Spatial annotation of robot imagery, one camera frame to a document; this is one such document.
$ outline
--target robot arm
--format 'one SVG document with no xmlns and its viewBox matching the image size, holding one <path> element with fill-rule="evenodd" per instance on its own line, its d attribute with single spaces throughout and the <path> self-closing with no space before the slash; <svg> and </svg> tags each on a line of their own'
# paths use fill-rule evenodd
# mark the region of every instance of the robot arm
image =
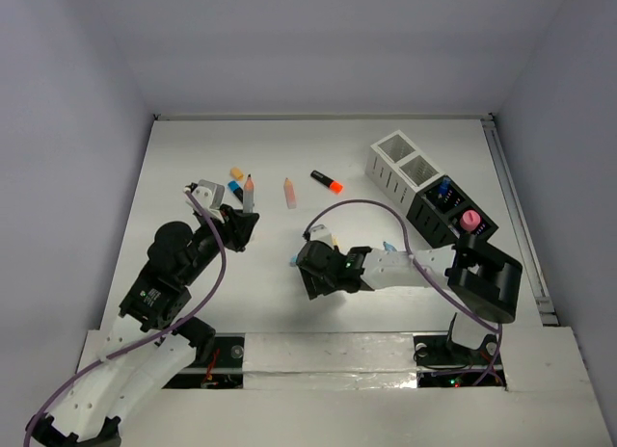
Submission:
<svg viewBox="0 0 617 447">
<path fill-rule="evenodd" d="M 338 290 L 355 293 L 389 286 L 429 286 L 413 265 L 415 259 L 481 319 L 509 324 L 516 318 L 521 263 L 474 235 L 461 236 L 455 245 L 413 255 L 371 247 L 354 247 L 343 254 L 332 245 L 323 225 L 306 238 L 296 265 L 312 300 Z"/>
<path fill-rule="evenodd" d="M 259 215 L 221 204 L 223 187 L 191 184 L 229 250 L 243 251 Z M 219 254 L 209 225 L 161 226 L 148 249 L 148 262 L 120 304 L 120 314 L 98 356 L 102 365 L 79 380 L 35 425 L 33 437 L 46 447 L 118 447 L 121 426 L 165 383 L 193 361 L 209 357 L 215 330 L 193 317 L 173 333 L 114 360 L 106 356 L 168 328 L 189 302 L 193 281 Z"/>
</svg>

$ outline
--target white wall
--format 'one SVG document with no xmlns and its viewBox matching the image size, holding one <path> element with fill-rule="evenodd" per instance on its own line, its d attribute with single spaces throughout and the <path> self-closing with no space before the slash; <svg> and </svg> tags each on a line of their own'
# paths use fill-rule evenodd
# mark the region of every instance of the white wall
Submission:
<svg viewBox="0 0 617 447">
<path fill-rule="evenodd" d="M 617 0 L 566 0 L 498 130 L 561 321 L 617 440 Z"/>
<path fill-rule="evenodd" d="M 487 113 L 562 0 L 96 0 L 157 113 Z"/>
<path fill-rule="evenodd" d="M 93 0 L 0 0 L 0 444 L 98 326 L 152 116 Z"/>
</svg>

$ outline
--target white platform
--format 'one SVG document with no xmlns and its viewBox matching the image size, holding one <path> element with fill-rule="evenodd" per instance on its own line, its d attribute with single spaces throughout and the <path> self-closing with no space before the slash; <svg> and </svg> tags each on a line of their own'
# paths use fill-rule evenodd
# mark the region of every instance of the white platform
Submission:
<svg viewBox="0 0 617 447">
<path fill-rule="evenodd" d="M 261 219 L 246 252 L 229 254 L 228 275 L 200 313 L 217 331 L 447 329 L 454 310 L 431 289 L 336 293 L 310 302 L 298 272 L 288 267 L 289 258 L 304 243 L 304 228 L 320 210 L 357 197 L 388 203 L 363 170 L 368 146 L 396 129 L 417 143 L 499 225 L 491 243 L 520 259 L 479 120 L 157 121 L 101 332 L 89 334 L 82 364 L 94 358 L 94 349 L 118 314 L 118 304 L 146 262 L 156 229 L 173 220 L 197 226 L 184 203 L 183 186 L 199 179 L 226 184 L 233 166 L 253 175 L 255 211 Z M 309 177 L 313 169 L 340 181 L 345 190 L 339 196 L 332 194 Z M 286 177 L 294 183 L 296 210 L 285 206 Z M 228 190 L 225 202 L 239 206 Z M 384 240 L 403 247 L 395 220 L 379 208 L 339 208 L 323 223 L 343 250 L 380 247 Z M 412 247 L 428 248 L 413 228 L 411 232 Z M 217 260 L 194 283 L 191 304 L 207 293 L 218 268 Z M 298 336 L 302 335 L 289 334 L 289 339 L 298 344 Z M 262 338 L 253 342 L 263 344 Z M 272 340 L 273 356 L 280 350 L 279 341 Z M 504 328 L 502 358 L 508 392 L 499 388 L 306 391 L 284 384 L 268 390 L 165 390 L 127 427 L 122 445 L 610 445 L 576 341 L 568 329 L 542 327 L 526 276 L 517 321 Z M 268 364 L 268 371 L 276 372 L 289 361 L 281 361 L 281 368 L 272 359 Z"/>
<path fill-rule="evenodd" d="M 156 229 L 174 220 L 197 222 L 182 188 L 200 179 L 227 184 L 229 169 L 250 172 L 261 219 L 244 253 L 230 253 L 221 290 L 200 317 L 219 332 L 414 331 L 446 329 L 453 309 L 431 289 L 334 294 L 310 302 L 300 275 L 288 266 L 304 241 L 307 223 L 348 198 L 389 200 L 364 175 L 368 147 L 401 129 L 437 162 L 499 225 L 491 242 L 520 258 L 514 230 L 478 120 L 160 121 L 155 122 L 122 242 L 102 328 L 145 264 Z M 336 196 L 309 177 L 320 170 L 340 181 Z M 298 209 L 288 210 L 282 184 L 294 184 Z M 227 190 L 225 202 L 237 205 Z M 401 231 L 384 210 L 366 205 L 337 209 L 323 221 L 341 248 L 402 249 Z M 429 248 L 412 229 L 412 247 Z M 195 301 L 218 274 L 218 260 L 191 287 Z M 530 285 L 523 277 L 517 322 L 540 327 Z"/>
</svg>

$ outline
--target orange eraser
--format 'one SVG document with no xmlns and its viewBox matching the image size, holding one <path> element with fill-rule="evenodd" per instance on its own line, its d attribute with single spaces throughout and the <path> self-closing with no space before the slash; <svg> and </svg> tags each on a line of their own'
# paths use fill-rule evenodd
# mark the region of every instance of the orange eraser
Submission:
<svg viewBox="0 0 617 447">
<path fill-rule="evenodd" d="M 229 174 L 231 174 L 231 177 L 233 177 L 235 180 L 242 180 L 242 178 L 244 177 L 244 173 L 238 168 L 231 168 Z"/>
</svg>

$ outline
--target pink knob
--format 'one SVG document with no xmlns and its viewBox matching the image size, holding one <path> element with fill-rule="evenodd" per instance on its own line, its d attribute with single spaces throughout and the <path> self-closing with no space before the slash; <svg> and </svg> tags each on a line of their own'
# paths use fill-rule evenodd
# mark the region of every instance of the pink knob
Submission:
<svg viewBox="0 0 617 447">
<path fill-rule="evenodd" d="M 461 227 L 467 232 L 471 232 L 475 230 L 481 222 L 482 218 L 480 215 L 472 209 L 468 209 L 463 213 L 463 217 L 461 218 Z"/>
</svg>

